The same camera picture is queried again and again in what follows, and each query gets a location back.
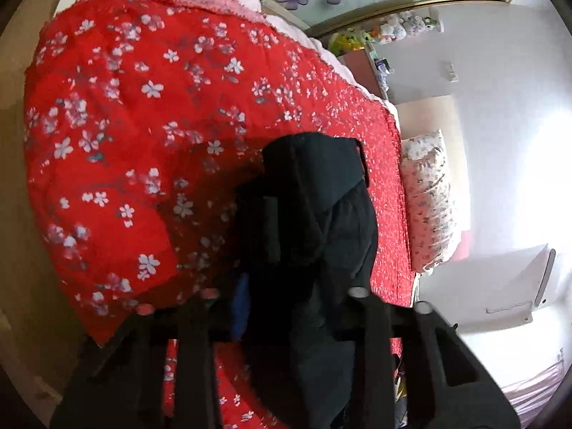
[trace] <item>plush toy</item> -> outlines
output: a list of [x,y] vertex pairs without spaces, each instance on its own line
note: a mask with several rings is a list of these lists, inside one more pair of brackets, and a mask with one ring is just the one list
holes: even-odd
[[355,36],[355,31],[347,31],[345,34],[335,33],[328,41],[328,50],[336,56],[342,56],[350,51],[361,50],[363,44]]
[[394,41],[394,29],[389,24],[382,24],[379,27],[379,35],[377,36],[377,42],[381,45],[390,43]]
[[379,26],[374,27],[371,31],[370,31],[370,35],[374,38],[377,39],[380,35],[379,32]]
[[423,21],[423,18],[421,16],[415,16],[414,22],[415,22],[416,35],[421,34],[423,32],[427,32],[427,27],[425,27],[425,21]]
[[393,28],[394,36],[396,40],[404,39],[407,36],[407,31],[401,25],[399,16],[397,14],[392,14],[388,19],[387,23]]
[[374,41],[374,37],[369,32],[361,31],[360,36],[361,36],[362,41],[364,41],[364,42]]
[[401,20],[399,22],[401,22],[401,24],[403,24],[405,21],[413,19],[413,13],[411,11],[401,11],[399,13],[399,17],[401,18]]
[[439,24],[439,21],[431,18],[423,18],[423,22],[428,31],[432,31]]
[[425,22],[421,16],[416,16],[412,11],[401,11],[399,17],[403,20],[402,24],[407,35],[418,35],[425,31]]

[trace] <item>pillow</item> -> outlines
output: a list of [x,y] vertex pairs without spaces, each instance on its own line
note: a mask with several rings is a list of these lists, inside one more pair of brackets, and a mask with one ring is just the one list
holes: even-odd
[[411,268],[430,273],[453,256],[461,236],[443,136],[438,131],[404,140],[401,150]]

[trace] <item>red floral blanket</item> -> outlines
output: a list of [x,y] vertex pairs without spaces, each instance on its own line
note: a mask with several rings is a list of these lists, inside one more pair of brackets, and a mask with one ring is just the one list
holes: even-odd
[[[231,272],[233,189],[261,172],[266,144],[301,131],[364,143],[379,225],[372,288],[409,304],[393,117],[263,15],[234,0],[82,0],[42,30],[25,104],[36,224],[99,343],[139,302],[171,306]],[[279,424],[238,346],[220,345],[217,363],[225,425]],[[175,365],[172,353],[168,395]]]

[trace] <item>white flower pattern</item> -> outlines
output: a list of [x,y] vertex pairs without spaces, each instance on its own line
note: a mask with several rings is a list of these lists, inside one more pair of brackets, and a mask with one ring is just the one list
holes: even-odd
[[231,58],[230,62],[225,66],[224,70],[227,73],[240,74],[242,71],[244,71],[244,67],[242,67],[241,62],[236,58]]
[[72,128],[85,125],[88,119],[87,107],[88,103],[79,98],[78,94],[73,93],[71,98],[64,101],[66,117]]
[[182,177],[175,180],[175,182],[174,182],[174,186],[178,187],[180,189],[184,189],[185,187],[188,186],[188,184],[189,184],[189,181],[184,180]]
[[64,247],[67,247],[67,248],[73,248],[76,246],[76,244],[77,244],[77,242],[75,241],[75,238],[73,238],[72,236],[67,236],[64,239],[64,243],[63,243]]
[[218,23],[214,28],[214,32],[217,37],[224,38],[227,36],[227,25],[225,23]]
[[87,130],[82,131],[81,135],[83,138],[78,142],[78,146],[84,149],[84,152],[89,153],[99,148],[99,142],[94,140]]
[[236,106],[231,106],[231,108],[228,111],[225,111],[223,109],[219,111],[231,118],[230,122],[231,125],[234,125],[234,121],[246,122],[247,120],[246,115],[243,112],[241,112]]
[[123,206],[119,207],[119,211],[121,212],[122,218],[132,218],[133,213],[135,212],[135,208],[132,208],[128,204],[124,204]]
[[198,64],[194,64],[192,66],[189,66],[186,69],[188,69],[191,72],[191,74],[193,76],[193,82],[194,82],[195,86],[197,87],[197,89],[200,90],[201,83],[203,83],[205,85],[211,84],[211,80],[206,78],[205,76],[203,76],[205,71]]
[[254,86],[252,87],[252,93],[254,93],[255,97],[263,97],[266,93],[270,92],[270,84],[268,83],[268,79],[263,77],[259,82],[254,82]]
[[167,53],[165,53],[163,55],[163,58],[167,59],[170,63],[174,63],[176,61],[179,61],[179,57],[176,51],[173,50],[167,50]]
[[52,45],[51,55],[52,57],[58,56],[65,51],[65,43],[68,41],[68,36],[64,35],[62,32],[55,34],[54,38],[50,40],[49,44]]
[[141,16],[141,22],[147,26],[151,32],[155,32],[157,29],[164,29],[165,23],[162,21],[160,16],[150,16],[144,14]]
[[46,53],[47,48],[46,47],[42,47],[40,48],[40,50],[38,51],[38,55],[36,56],[36,66],[42,64],[44,62],[44,54]]
[[141,27],[130,22],[124,22],[121,27],[116,27],[115,30],[123,35],[126,40],[141,40]]
[[148,81],[141,87],[141,92],[147,94],[147,98],[161,98],[161,92],[164,88],[163,84],[154,84],[152,81]]
[[167,141],[173,142],[175,140],[175,136],[177,137],[184,137],[185,133],[179,129],[178,124],[176,121],[171,121],[167,125],[163,125],[163,129],[167,134]]
[[179,193],[177,196],[177,204],[173,208],[173,213],[180,216],[181,219],[186,216],[193,215],[193,202],[187,201],[187,196],[184,193]]
[[58,127],[58,120],[51,118],[44,118],[44,134],[53,134]]
[[112,291],[117,294],[129,294],[130,292],[133,292],[130,280],[126,278],[121,278],[115,273],[108,274],[107,282],[104,285],[96,284],[96,286],[98,288],[102,288],[107,291]]
[[134,67],[135,70],[140,73],[146,73],[147,71],[149,71],[149,66],[147,66],[143,61],[136,62]]
[[224,148],[220,146],[219,140],[213,140],[212,142],[209,142],[209,147],[207,149],[207,153],[209,155],[220,155],[222,152],[224,152]]
[[148,272],[150,275],[155,275],[157,273],[155,268],[161,264],[154,255],[141,254],[137,260],[139,261],[139,271]]
[[119,99],[119,79],[113,78],[104,87],[105,96],[111,100]]
[[204,35],[201,35],[194,44],[194,51],[196,53],[202,53],[205,50],[212,50],[215,46],[214,43],[215,40],[213,38],[207,38]]
[[73,152],[73,147],[70,146],[71,139],[66,137],[62,140],[62,143],[56,143],[55,151],[54,151],[54,158],[55,159],[66,159],[66,156]]
[[89,19],[84,19],[79,29],[75,31],[75,35],[83,34],[89,31],[91,28],[95,27],[95,21],[90,21]]
[[149,174],[145,181],[146,193],[155,195],[161,191],[161,181],[159,180],[159,170],[156,167],[149,169]]
[[107,192],[95,192],[95,198],[93,199],[95,204],[99,204],[102,208],[109,203],[107,198]]
[[89,230],[87,227],[81,224],[75,225],[75,237],[81,240],[87,240],[89,238]]

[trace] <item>curtain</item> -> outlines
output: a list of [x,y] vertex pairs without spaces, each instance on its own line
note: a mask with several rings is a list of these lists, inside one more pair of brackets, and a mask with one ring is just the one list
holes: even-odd
[[558,355],[558,362],[533,378],[502,388],[508,401],[517,411],[522,428],[530,424],[540,413],[564,379],[565,369],[562,352],[561,350],[561,354]]

